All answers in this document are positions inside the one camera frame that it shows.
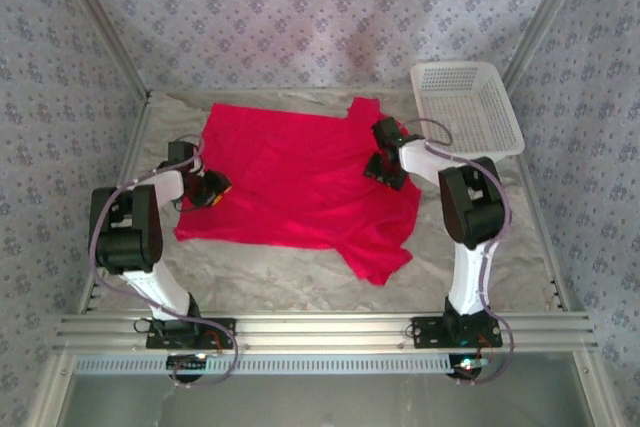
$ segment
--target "enclosure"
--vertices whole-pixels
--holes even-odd
[[[241,425],[458,425],[470,410],[440,406],[460,403],[480,425],[640,424],[637,0],[0,3],[2,425],[209,425],[209,403],[231,406],[222,422],[250,399]],[[454,264],[438,188],[413,176],[412,259],[384,286],[334,249],[179,242],[181,214],[161,209],[168,270],[236,319],[244,349],[224,384],[174,388],[168,352],[134,331],[145,304],[89,276],[92,190],[155,168],[214,104],[343,119],[362,98],[414,119],[410,69],[458,60],[497,68],[526,145],[497,162],[513,207],[488,291],[516,337],[505,376],[457,388],[450,352],[405,335],[442,311]]]

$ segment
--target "white plastic basket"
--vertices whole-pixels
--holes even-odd
[[[437,120],[453,136],[440,147],[463,158],[494,162],[524,150],[522,132],[498,70],[487,62],[429,62],[411,69],[420,117]],[[437,125],[422,122],[424,136],[447,141]],[[442,162],[442,168],[451,165]]]

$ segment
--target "wall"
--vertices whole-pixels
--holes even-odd
[[[386,86],[419,60],[504,71],[540,0],[101,0],[151,90]]]
[[[58,315],[86,279],[91,189],[137,101],[75,0],[0,0],[0,425],[22,425]]]
[[[640,0],[567,0],[512,103],[567,284],[640,425]]]

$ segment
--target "purple cable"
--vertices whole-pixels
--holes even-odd
[[[191,134],[186,135],[181,137],[185,138],[191,136]],[[216,377],[215,379],[212,380],[206,380],[206,381],[202,381],[202,382],[197,382],[197,383],[193,383],[193,384],[185,384],[180,382],[177,379],[177,371],[176,369],[174,369],[174,371],[171,374],[171,378],[174,381],[174,384],[176,386],[179,387],[185,387],[185,388],[192,388],[192,387],[210,387],[212,385],[215,384],[219,384],[220,382],[228,379],[231,376],[231,373],[233,372],[233,370],[236,368],[236,365],[238,364],[238,357],[239,357],[239,348],[238,348],[238,342],[235,338],[235,336],[233,335],[233,332],[231,332],[229,329],[227,329],[226,327],[224,327],[223,325],[220,325],[217,322],[213,322],[211,320],[207,320],[207,319],[201,319],[198,317],[190,317],[188,315],[182,315],[182,314],[178,314],[177,312],[173,312],[171,309],[166,308],[165,306],[163,306],[162,304],[159,304],[158,302],[148,299],[147,297],[145,297],[144,295],[139,294],[136,291],[133,292],[129,292],[127,290],[123,290],[123,289],[119,289],[117,287],[114,287],[112,285],[110,285],[107,281],[105,281],[102,277],[100,277],[100,273],[98,272],[98,266],[96,265],[96,248],[98,246],[98,237],[100,236],[100,230],[102,229],[102,225],[104,224],[104,221],[107,218],[107,215],[109,213],[109,209],[111,209],[111,206],[113,205],[113,203],[115,202],[115,200],[118,198],[118,196],[124,192],[125,190],[127,190],[129,187],[132,187],[140,182],[143,182],[147,179],[150,179],[151,177],[155,177],[156,175],[159,174],[163,174],[164,172],[168,172],[170,170],[176,170],[179,169],[180,167],[184,167],[185,165],[189,165],[192,161],[194,161],[197,158],[200,158],[200,156],[202,155],[202,152],[204,150],[204,140],[202,140],[200,138],[200,136],[194,135],[194,137],[197,137],[200,139],[200,146],[198,147],[198,150],[195,154],[193,154],[192,157],[190,157],[189,159],[185,160],[184,162],[180,162],[179,164],[175,164],[175,165],[171,165],[169,167],[164,167],[162,169],[154,169],[150,172],[147,172],[146,174],[140,176],[137,179],[133,179],[130,180],[126,183],[124,183],[123,185],[121,185],[120,187],[116,188],[116,190],[109,196],[109,198],[107,199],[107,202],[105,203],[104,207],[102,208],[102,211],[100,212],[100,215],[98,216],[98,220],[96,221],[96,225],[95,228],[93,230],[93,235],[91,236],[91,242],[89,244],[89,268],[91,270],[91,274],[93,275],[93,278],[95,279],[96,283],[102,287],[104,287],[107,290],[110,290],[111,292],[114,292],[116,294],[120,294],[120,295],[126,295],[129,297],[133,297],[135,299],[142,299],[144,302],[146,302],[148,305],[155,307],[158,310],[161,310],[162,312],[164,312],[165,314],[171,315],[177,319],[180,320],[184,320],[185,322],[193,322],[193,323],[197,323],[197,324],[202,324],[202,325],[207,325],[209,327],[213,327],[214,329],[217,329],[219,331],[221,331],[222,333],[224,333],[227,337],[229,337],[229,339],[231,339],[231,343],[233,344],[233,361],[231,362],[231,365],[229,366],[229,368],[227,369],[227,371],[222,374],[219,377]]]
[[[439,124],[439,126],[443,128],[449,134],[449,138],[451,138],[451,133],[449,132],[449,130],[444,125]],[[504,187],[502,186],[500,181],[496,178],[496,176],[493,175],[489,170],[487,170],[485,167],[478,164],[477,162],[474,162],[473,160],[463,159],[462,157],[458,157],[458,156],[434,149],[429,145],[429,142],[430,141],[427,140],[425,141],[425,144],[424,144],[424,148],[426,149],[427,152],[435,155],[436,157],[440,157],[441,159],[451,160],[461,164],[466,164],[480,171],[496,187],[496,189],[500,193],[502,205],[504,206],[504,222],[502,223],[502,227],[500,228],[500,231],[498,232],[498,234],[493,239],[491,239],[485,245],[485,248],[484,248],[484,253],[482,256],[482,264],[480,265],[480,279],[478,281],[478,291],[480,293],[480,303],[482,304],[482,308],[484,309],[484,311],[490,317],[496,319],[498,322],[504,325],[504,329],[507,331],[507,335],[509,336],[509,352],[507,354],[507,358],[502,363],[500,368],[496,370],[493,374],[491,374],[489,377],[480,379],[480,380],[469,381],[471,385],[486,384],[488,382],[491,382],[492,380],[497,379],[498,377],[500,377],[502,374],[505,373],[505,371],[509,368],[511,361],[513,360],[513,351],[515,349],[513,331],[511,330],[511,326],[509,325],[509,322],[507,322],[507,320],[504,317],[496,314],[495,312],[493,312],[493,310],[491,310],[491,307],[489,307],[489,302],[487,301],[487,293],[484,292],[484,278],[487,275],[487,269],[489,267],[489,252],[491,251],[491,248],[494,245],[500,242],[500,240],[504,237],[506,232],[509,230],[509,226],[511,225],[511,206],[509,205],[509,198],[507,197],[507,192],[504,190]]]

